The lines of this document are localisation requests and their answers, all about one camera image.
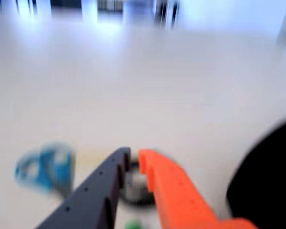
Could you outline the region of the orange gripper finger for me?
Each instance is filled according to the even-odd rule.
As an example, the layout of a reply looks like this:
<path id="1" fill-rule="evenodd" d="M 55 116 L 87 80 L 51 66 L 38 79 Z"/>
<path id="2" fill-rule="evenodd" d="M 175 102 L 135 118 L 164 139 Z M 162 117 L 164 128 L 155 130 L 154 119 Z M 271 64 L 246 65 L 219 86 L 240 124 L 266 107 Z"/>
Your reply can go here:
<path id="1" fill-rule="evenodd" d="M 146 176 L 163 229 L 254 229 L 243 218 L 220 220 L 176 162 L 153 149 L 139 150 L 140 172 Z"/>

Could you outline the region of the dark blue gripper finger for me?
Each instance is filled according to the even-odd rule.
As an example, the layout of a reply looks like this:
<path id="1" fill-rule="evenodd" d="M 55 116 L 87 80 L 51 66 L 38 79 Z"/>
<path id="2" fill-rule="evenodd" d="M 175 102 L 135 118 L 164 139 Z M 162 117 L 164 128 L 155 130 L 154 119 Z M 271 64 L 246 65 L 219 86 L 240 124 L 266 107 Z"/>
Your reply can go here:
<path id="1" fill-rule="evenodd" d="M 131 150 L 110 154 L 39 226 L 40 229 L 113 229 Z"/>

